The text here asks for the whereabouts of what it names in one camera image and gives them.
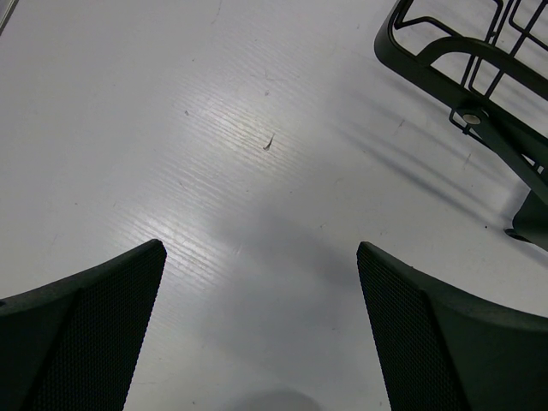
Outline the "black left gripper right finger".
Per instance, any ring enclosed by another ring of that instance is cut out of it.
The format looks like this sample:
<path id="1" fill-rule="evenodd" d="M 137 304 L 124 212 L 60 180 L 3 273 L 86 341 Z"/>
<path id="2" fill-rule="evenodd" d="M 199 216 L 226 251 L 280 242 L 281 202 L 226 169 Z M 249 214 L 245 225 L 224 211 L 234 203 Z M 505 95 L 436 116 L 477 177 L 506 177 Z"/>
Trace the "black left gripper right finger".
<path id="1" fill-rule="evenodd" d="M 370 242 L 357 267 L 393 410 L 545 410 L 547 320 L 471 295 Z"/>

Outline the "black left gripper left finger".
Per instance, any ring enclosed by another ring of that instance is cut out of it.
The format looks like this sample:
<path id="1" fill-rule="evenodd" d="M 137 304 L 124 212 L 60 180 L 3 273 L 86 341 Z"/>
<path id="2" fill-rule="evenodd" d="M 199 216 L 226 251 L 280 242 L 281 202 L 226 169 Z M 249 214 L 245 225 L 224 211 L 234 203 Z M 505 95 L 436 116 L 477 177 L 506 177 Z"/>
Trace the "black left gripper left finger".
<path id="1" fill-rule="evenodd" d="M 3 410 L 122 410 L 167 257 L 150 240 L 1 301 Z"/>

